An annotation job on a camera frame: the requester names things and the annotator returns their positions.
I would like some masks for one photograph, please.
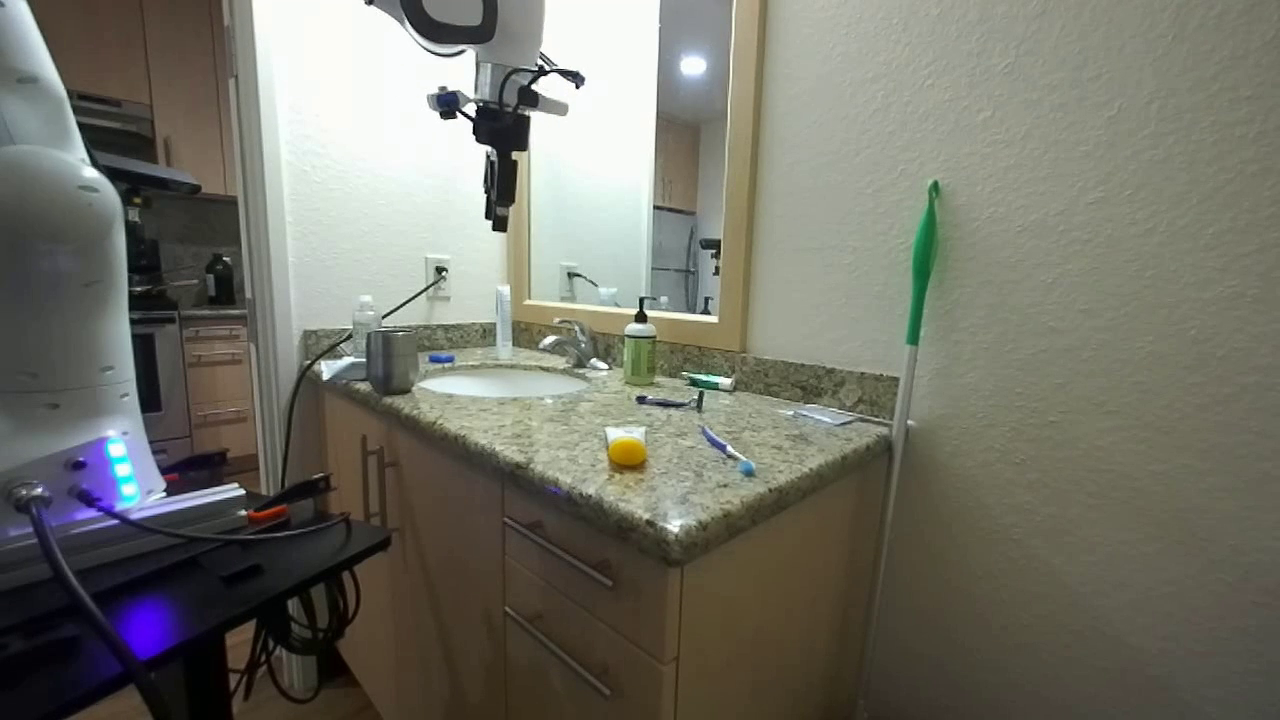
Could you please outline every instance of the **toothbrush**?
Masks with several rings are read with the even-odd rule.
[[[751,456],[743,456],[740,447],[732,447],[725,436],[717,436],[717,431],[707,431],[707,426],[702,426],[702,431],[706,431],[706,441],[707,441],[720,456],[738,458],[738,472],[740,472],[740,475],[755,475],[755,458],[751,458]]]

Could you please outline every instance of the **soap dispenser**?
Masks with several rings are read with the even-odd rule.
[[[649,387],[656,376],[656,328],[646,311],[649,297],[638,297],[638,314],[626,328],[626,384]]]

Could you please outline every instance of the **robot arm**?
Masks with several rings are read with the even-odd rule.
[[[405,33],[430,49],[471,49],[478,87],[471,95],[457,87],[432,91],[432,107],[444,120],[471,120],[478,142],[490,148],[483,159],[483,219],[492,230],[508,226],[517,202],[517,150],[528,150],[528,110],[568,107],[542,95],[533,84],[544,74],[564,74],[586,84],[579,72],[558,67],[544,53],[544,0],[368,0],[405,22]]]

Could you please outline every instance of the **beige wall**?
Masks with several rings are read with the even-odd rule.
[[[1280,717],[1280,2],[776,0],[751,352],[901,366],[875,717]]]

